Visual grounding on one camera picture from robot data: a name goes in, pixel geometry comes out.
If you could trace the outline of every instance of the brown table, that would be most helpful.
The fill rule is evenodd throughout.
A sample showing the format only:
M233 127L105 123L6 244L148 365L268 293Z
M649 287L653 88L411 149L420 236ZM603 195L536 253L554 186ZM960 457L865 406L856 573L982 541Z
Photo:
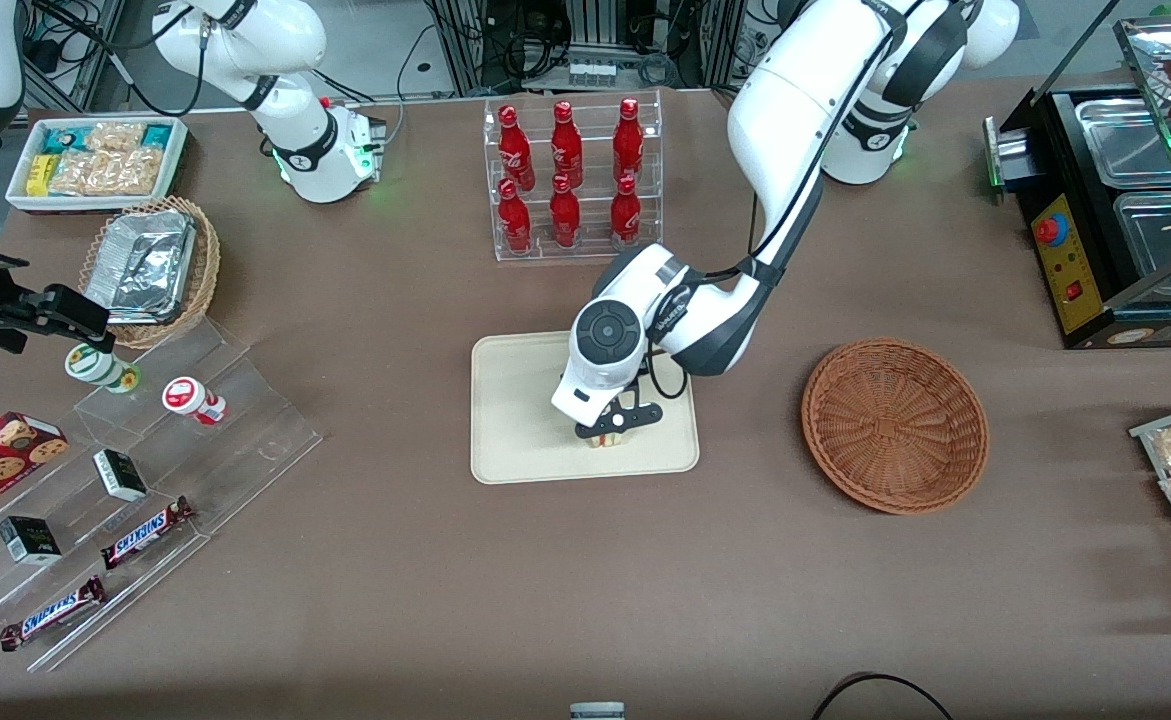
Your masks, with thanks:
M1171 411L1171 351L1060 350L1015 208L981 191L979 122L1025 85L956 83L890 177L831 183L749 354L694 383L693 471L512 487L470 474L470 349L566 329L600 267L495 263L481 105L412 105L384 181L333 206L279 181L246 114L189 118L211 314L328 439L61 670L0 656L0 716L808 716L863 668L957 716L1171 716L1171 515L1125 432ZM749 188L726 111L664 100L667 245L730 265ZM13 213L0 249L26 283L73 279L98 226ZM801 443L809 370L877 334L987 409L954 509L864 509ZM0 411L63 414L85 391L66 348L0 354Z

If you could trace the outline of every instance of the red bottle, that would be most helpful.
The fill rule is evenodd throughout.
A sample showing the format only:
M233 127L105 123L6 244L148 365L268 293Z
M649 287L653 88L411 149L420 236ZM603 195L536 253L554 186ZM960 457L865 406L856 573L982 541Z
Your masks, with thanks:
M554 102L554 135L549 138L554 152L554 172L567 176L573 187L586 181L586 159L581 150L581 131L571 119L571 102Z
M523 192L536 187L536 173L530 169L530 143L527 133L518 126L518 111L513 105L502 105L497 114L501 118L501 163L506 174L518 183Z
M571 192L571 181L566 173L554 176L554 197L549 200L549 214L554 218L554 242L563 251L576 247L581 229L581 201Z
M612 136L612 177L631 174L637 181L643 176L643 126L639 124L639 101L621 101L621 122Z
M501 215L506 244L513 254L526 255L530 252L530 215L527 214L527 205L518 197L518 186L512 179L501 178L498 187L501 190L501 204L497 205L497 213Z
M634 194L634 176L622 176L616 184L618 192L612 198L612 246L623 251L639 240L643 203Z

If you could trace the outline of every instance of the green and white jar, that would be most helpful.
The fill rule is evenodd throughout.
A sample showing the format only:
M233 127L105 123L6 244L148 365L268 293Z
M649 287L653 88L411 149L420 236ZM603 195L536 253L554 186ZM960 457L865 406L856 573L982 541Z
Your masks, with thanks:
M108 389L110 392L132 392L141 384L141 369L118 359L112 352L95 347L78 345L66 356L66 373L70 378Z

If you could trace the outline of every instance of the brown woven basket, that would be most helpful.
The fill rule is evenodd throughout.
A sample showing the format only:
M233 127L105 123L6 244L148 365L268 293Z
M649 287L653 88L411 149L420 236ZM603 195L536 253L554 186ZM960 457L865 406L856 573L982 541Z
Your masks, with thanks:
M182 199L182 197L164 197L163 200L123 210L122 213L105 222L105 227L96 233L96 241L87 252L83 269L78 270L78 292L85 290L87 281L93 275L96 254L100 252L101 240L105 236L105 228L109 228L109 224L123 215L156 213L159 210L179 210L197 220L196 254L189 260L189 279L182 297L182 315L178 315L173 322L165 325L110 325L110 332L114 332L114 337L118 338L121 345L132 347L136 350L149 350L150 347L157 345L170 334L191 327L201 318L207 306L211 306L211 296L215 293L215 274L220 270L220 240L215 236L215 228L211 227L207 215L197 205Z
M941 356L908 342L835 348L813 370L801 413L821 469L876 510L945 509L986 466L989 427L972 386Z

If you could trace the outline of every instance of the acrylic bottle rack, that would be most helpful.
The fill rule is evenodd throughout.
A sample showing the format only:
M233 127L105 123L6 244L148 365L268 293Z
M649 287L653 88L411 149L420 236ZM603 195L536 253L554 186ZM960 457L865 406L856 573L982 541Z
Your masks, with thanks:
M52 670L104 629L184 560L210 542L239 510L321 441L296 406L275 392L248 359L247 347L211 320L142 355L141 386L118 396L96 389L59 420L70 448L44 473L0 498L0 520L41 517L63 556L50 565L12 561L0 539L0 632L100 575L109 601L4 653L27 670ZM227 418L205 427L169 413L160 392L191 375L225 398ZM149 492L139 502L107 495L93 455L125 452ZM111 546L178 496L196 514L124 564L107 572Z
M643 204L639 214L639 240L644 246L664 240L664 158L660 95L645 92L586 92L566 96L571 102L571 115L581 132L584 149L586 181L575 188L581 205L580 241L575 249L563 251L554 242L549 200L553 198L554 160L549 138L554 132L554 111L550 97L515 96L488 100L484 107L482 149L488 173L488 205L492 208L492 235L497 260L535 263L535 261L568 261L609 259L617 254L612 247L612 198L616 178L612 177L612 133L619 119L621 101L639 101L639 124L643 126L643 173L637 178L635 194ZM518 124L530 143L530 165L536 173L536 186L521 192L530 213L530 252L515 255L504 240L498 205L501 197L497 184L504 176L501 164L501 123L497 110L513 105Z

